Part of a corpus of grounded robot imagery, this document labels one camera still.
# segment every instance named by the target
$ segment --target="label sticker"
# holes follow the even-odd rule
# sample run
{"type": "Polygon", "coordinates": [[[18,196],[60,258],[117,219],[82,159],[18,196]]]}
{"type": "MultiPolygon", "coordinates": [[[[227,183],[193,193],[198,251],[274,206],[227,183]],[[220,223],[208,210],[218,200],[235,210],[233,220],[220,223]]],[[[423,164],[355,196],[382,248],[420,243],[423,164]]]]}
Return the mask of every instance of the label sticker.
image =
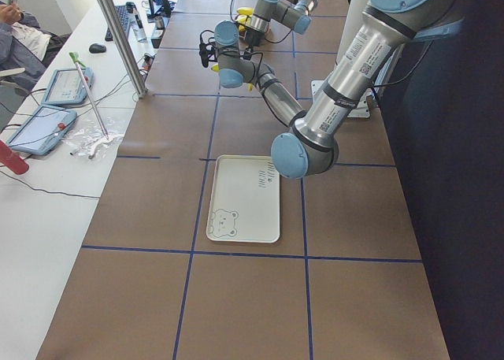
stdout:
{"type": "Polygon", "coordinates": [[[370,39],[365,33],[359,32],[345,53],[345,57],[350,61],[354,71],[371,79],[390,51],[391,47],[385,42],[370,39]]]}
{"type": "Polygon", "coordinates": [[[331,112],[326,116],[322,124],[318,127],[322,132],[332,133],[337,125],[343,121],[348,114],[347,109],[341,109],[341,107],[334,105],[334,108],[331,112]]]}

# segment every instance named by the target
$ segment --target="yellow object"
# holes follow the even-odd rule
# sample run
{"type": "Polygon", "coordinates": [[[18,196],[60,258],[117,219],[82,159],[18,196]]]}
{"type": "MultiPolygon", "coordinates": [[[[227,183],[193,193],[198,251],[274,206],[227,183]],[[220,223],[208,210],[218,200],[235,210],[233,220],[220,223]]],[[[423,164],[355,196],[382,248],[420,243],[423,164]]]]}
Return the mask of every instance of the yellow object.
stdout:
{"type": "Polygon", "coordinates": [[[251,7],[240,7],[236,10],[238,16],[235,21],[243,24],[238,26],[238,33],[242,35],[246,31],[245,25],[250,23],[250,17],[254,14],[254,8],[251,7]]]}
{"type": "Polygon", "coordinates": [[[252,7],[239,7],[236,12],[239,15],[252,16],[254,14],[254,9],[252,7]]]}

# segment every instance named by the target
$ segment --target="metal pole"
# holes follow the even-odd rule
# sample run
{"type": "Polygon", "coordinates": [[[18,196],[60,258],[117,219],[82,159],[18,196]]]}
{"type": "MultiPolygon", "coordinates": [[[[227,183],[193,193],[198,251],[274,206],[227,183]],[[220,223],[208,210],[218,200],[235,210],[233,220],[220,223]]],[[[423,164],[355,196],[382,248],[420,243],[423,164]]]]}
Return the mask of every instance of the metal pole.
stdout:
{"type": "Polygon", "coordinates": [[[93,95],[91,94],[91,90],[89,89],[89,86],[87,85],[86,77],[84,76],[84,73],[80,69],[79,62],[75,61],[74,65],[76,66],[77,72],[79,73],[80,79],[82,80],[82,85],[84,86],[84,89],[87,92],[87,97],[89,98],[89,101],[91,102],[91,106],[93,107],[94,114],[96,115],[96,118],[98,119],[98,123],[100,124],[100,128],[102,129],[102,133],[107,139],[109,139],[109,132],[107,131],[105,124],[103,124],[102,116],[100,115],[100,111],[98,110],[98,107],[96,106],[95,100],[93,99],[93,95]]]}
{"type": "Polygon", "coordinates": [[[102,9],[103,16],[105,16],[107,24],[109,25],[113,41],[117,45],[120,57],[122,58],[126,71],[133,82],[136,93],[139,98],[142,98],[146,94],[147,89],[145,87],[145,83],[143,82],[143,78],[140,75],[140,71],[138,65],[136,64],[132,49],[129,46],[128,39],[124,34],[122,26],[120,25],[113,0],[98,0],[98,4],[102,9]]]}

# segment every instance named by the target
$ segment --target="table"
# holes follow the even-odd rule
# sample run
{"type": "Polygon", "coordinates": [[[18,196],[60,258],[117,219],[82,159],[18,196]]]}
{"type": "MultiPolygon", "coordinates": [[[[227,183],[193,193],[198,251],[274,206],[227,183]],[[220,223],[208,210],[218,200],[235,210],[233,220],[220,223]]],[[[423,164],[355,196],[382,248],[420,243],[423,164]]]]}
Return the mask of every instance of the table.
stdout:
{"type": "MultiPolygon", "coordinates": [[[[148,28],[147,31],[152,31],[151,24],[148,28]]],[[[35,89],[46,87],[55,69],[73,67],[68,53],[78,51],[80,60],[94,70],[92,92],[95,98],[112,90],[126,75],[115,44],[106,43],[107,51],[103,54],[87,51],[91,43],[104,43],[105,33],[106,23],[96,5],[72,33],[35,89]]],[[[146,52],[153,53],[149,43],[134,40],[132,31],[129,40],[136,59],[146,52]]],[[[127,83],[99,104],[109,129],[125,131],[138,100],[134,93],[132,84],[127,83]]],[[[18,113],[33,113],[36,106],[28,97],[18,113]]],[[[25,119],[24,116],[15,116],[11,123],[22,123],[25,119]]],[[[74,130],[92,127],[95,122],[94,114],[89,112],[79,118],[74,130]]],[[[1,138],[6,141],[12,133],[7,130],[1,138]]],[[[71,156],[69,151],[72,148],[61,143],[47,156],[28,159],[29,171],[17,178],[48,191],[99,197],[112,168],[117,146],[118,143],[115,143],[106,150],[101,149],[97,158],[89,161],[71,156]]],[[[2,170],[13,175],[6,168],[2,170]]],[[[0,358],[35,358],[97,202],[97,199],[32,191],[0,175],[0,211],[3,218],[0,229],[0,358]]]]}
{"type": "MultiPolygon", "coordinates": [[[[341,127],[330,171],[282,179],[278,242],[206,238],[215,159],[268,154],[284,131],[199,64],[227,2],[177,3],[37,358],[448,358],[377,109],[341,127]]],[[[264,56],[306,107],[347,4],[320,8],[264,56]]]]}

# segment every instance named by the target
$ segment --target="computer mouse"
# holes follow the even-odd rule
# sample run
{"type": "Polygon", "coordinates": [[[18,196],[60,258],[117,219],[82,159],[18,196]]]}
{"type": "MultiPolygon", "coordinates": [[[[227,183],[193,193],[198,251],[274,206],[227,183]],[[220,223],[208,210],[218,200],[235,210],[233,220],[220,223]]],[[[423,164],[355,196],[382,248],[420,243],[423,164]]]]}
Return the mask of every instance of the computer mouse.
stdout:
{"type": "Polygon", "coordinates": [[[92,43],[89,46],[89,52],[96,54],[96,53],[105,53],[107,51],[107,46],[102,45],[101,43],[92,43]]]}

